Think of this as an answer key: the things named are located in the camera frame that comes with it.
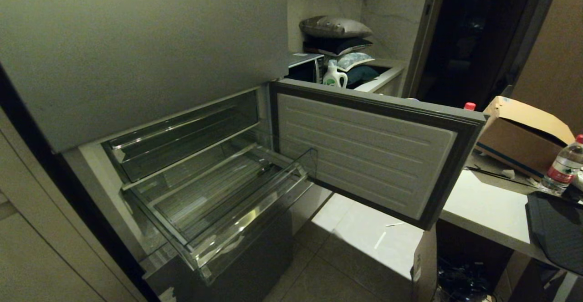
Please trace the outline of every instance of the detergent bottle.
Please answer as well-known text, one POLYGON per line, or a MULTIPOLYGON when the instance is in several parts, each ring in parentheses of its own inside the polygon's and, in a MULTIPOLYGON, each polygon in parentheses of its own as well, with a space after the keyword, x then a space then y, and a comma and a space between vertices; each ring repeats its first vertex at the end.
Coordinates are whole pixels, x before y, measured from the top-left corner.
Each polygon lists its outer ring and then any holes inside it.
POLYGON ((346 84, 348 84, 348 76, 346 73, 338 72, 337 64, 338 63, 335 59, 328 61, 328 71, 324 75, 322 83, 327 86, 346 88, 346 84))

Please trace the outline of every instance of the shelf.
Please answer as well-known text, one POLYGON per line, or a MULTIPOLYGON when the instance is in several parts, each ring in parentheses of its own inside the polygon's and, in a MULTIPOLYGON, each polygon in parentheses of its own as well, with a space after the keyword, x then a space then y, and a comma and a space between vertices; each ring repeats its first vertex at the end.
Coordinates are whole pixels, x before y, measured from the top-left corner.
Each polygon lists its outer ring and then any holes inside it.
POLYGON ((237 136, 129 188, 202 279, 212 283, 310 182, 315 151, 289 159, 237 136))
POLYGON ((137 182, 256 124, 255 92, 197 109, 103 144, 125 182, 137 182))

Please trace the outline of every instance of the gray pillow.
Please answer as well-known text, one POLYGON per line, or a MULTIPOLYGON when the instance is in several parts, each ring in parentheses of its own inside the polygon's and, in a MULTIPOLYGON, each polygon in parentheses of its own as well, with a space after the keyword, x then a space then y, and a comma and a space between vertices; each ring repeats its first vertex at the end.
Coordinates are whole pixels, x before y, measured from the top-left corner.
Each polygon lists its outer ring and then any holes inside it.
POLYGON ((302 20, 300 30, 318 38, 363 38, 373 34, 368 26, 356 20, 329 16, 316 16, 302 20))

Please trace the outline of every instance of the patterned pillow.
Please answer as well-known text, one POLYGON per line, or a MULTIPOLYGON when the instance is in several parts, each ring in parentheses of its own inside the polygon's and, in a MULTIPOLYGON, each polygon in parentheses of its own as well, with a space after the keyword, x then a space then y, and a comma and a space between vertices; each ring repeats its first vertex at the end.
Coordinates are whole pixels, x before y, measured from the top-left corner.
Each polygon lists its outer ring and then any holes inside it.
POLYGON ((304 51, 338 57, 372 45, 372 42, 362 38, 314 38, 304 41, 304 51))
POLYGON ((344 72, 350 71, 354 66, 374 61, 374 58, 365 53, 349 53, 338 59, 338 69, 344 72))

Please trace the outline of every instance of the tile floor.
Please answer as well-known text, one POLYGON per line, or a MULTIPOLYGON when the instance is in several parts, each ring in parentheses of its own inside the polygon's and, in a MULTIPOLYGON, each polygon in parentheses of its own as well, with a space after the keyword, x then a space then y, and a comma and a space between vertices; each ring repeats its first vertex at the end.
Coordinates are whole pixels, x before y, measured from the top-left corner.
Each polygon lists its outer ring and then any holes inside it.
POLYGON ((294 237, 294 260, 264 302, 410 301, 423 232, 400 222, 334 194, 294 237))

